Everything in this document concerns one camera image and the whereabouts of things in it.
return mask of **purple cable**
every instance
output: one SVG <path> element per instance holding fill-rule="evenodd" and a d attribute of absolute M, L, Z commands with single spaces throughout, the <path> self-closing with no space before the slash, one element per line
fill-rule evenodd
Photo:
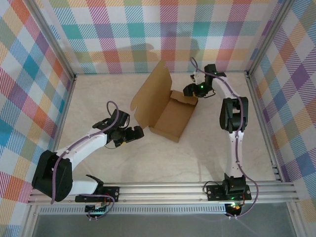
<path fill-rule="evenodd" d="M 107 110 L 108 110 L 108 112 L 109 112 L 109 104 L 110 104 L 110 103 L 114 104 L 114 106 L 115 106 L 115 108 L 117 109 L 117 111 L 119 111 L 119 107 L 118 107 L 118 105 L 117 105 L 115 102 L 113 102 L 113 101 L 108 101 L 108 102 L 107 102 Z M 96 135 L 99 135 L 99 134 L 101 134 L 101 133 L 103 133 L 103 132 L 109 130 L 111 127 L 114 126 L 114 124 L 116 124 L 116 122 L 118 121 L 118 119 L 119 119 L 119 113 L 117 113 L 117 116 L 115 117 L 113 123 L 112 123 L 110 126 L 104 128 L 103 130 L 100 130 L 100 131 L 98 131 L 98 132 L 96 132 L 96 133 L 93 133 L 93 134 L 91 134 L 91 135 L 89 135 L 89 136 L 82 137 L 82 138 L 79 139 L 78 141 L 74 142 L 70 147 L 68 147 L 67 150 L 65 150 L 65 151 L 60 155 L 60 157 L 57 159 L 57 161 L 56 161 L 56 163 L 55 163 L 55 165 L 54 165 L 53 177 L 52 177 L 52 197 L 51 197 L 51 202 L 50 202 L 50 204 L 53 204 L 53 203 L 55 202 L 55 198 L 56 198 L 56 170 L 57 170 L 58 164 L 59 164 L 59 162 L 61 161 L 61 159 L 62 159 L 67 153 L 69 153 L 69 151 L 71 151 L 74 147 L 76 147 L 76 146 L 77 146 L 78 144 L 80 144 L 81 142 L 83 142 L 83 141 L 85 141 L 86 139 L 92 138 L 92 137 L 94 137 L 94 136 L 96 136 Z"/>
<path fill-rule="evenodd" d="M 105 198 L 110 198 L 112 200 L 111 207 L 104 214 L 102 214 L 101 216 L 95 217 L 96 221 L 101 219 L 101 218 L 103 218 L 103 217 L 105 217 L 112 210 L 112 208 L 114 206 L 114 203 L 115 203 L 114 197 L 109 196 L 109 195 L 98 195 L 98 194 L 81 194 L 81 195 L 82 196 L 87 196 L 87 197 L 105 197 Z M 90 213 L 91 213 L 91 211 L 88 212 L 88 217 L 89 217 L 89 220 L 91 221 L 92 217 L 90 216 Z"/>
<path fill-rule="evenodd" d="M 253 206 L 256 204 L 256 202 L 257 202 L 257 200 L 258 200 L 258 197 L 259 197 L 259 186 L 258 186 L 258 184 L 257 184 L 253 179 L 249 178 L 249 177 L 245 174 L 245 172 L 243 171 L 243 169 L 241 168 L 241 166 L 240 166 L 240 164 L 239 164 L 239 158 L 238 158 L 238 138 L 239 138 L 239 136 L 238 136 L 238 133 L 239 133 L 239 131 L 241 130 L 242 124 L 243 124 L 243 105 L 242 105 L 241 98 L 240 98 L 239 96 L 237 96 L 237 95 L 233 92 L 233 90 L 231 89 L 231 87 L 228 85 L 228 83 L 227 83 L 225 80 L 223 80 L 222 78 L 220 78 L 219 76 L 217 76 L 217 75 L 215 75 L 215 74 L 207 73 L 207 72 L 201 70 L 200 68 L 198 68 L 198 63 L 197 63 L 197 61 L 195 60 L 194 57 L 191 57 L 191 58 L 190 58 L 190 62 L 192 63 L 193 67 L 195 67 L 196 72 L 199 71 L 199 72 L 204 73 L 204 74 L 206 74 L 206 75 L 215 77 L 215 78 L 219 79 L 221 82 L 223 82 L 223 83 L 225 84 L 225 86 L 227 87 L 227 89 L 230 91 L 230 93 L 231 93 L 234 97 L 236 97 L 236 98 L 238 99 L 238 101 L 239 101 L 241 120 L 240 120 L 239 128 L 238 128 L 237 131 L 235 132 L 235 137 L 236 137 L 236 147 L 235 147 L 236 163 L 237 163 L 238 168 L 239 168 L 240 171 L 242 172 L 242 174 L 243 174 L 247 179 L 249 179 L 251 182 L 254 183 L 254 185 L 256 186 L 256 191 L 257 191 L 255 200 L 254 200 L 254 202 L 252 203 L 252 205 L 250 206 L 250 208 L 249 208 L 245 213 L 239 215 L 239 217 L 244 216 L 244 215 L 247 214 L 247 213 L 253 208 Z"/>

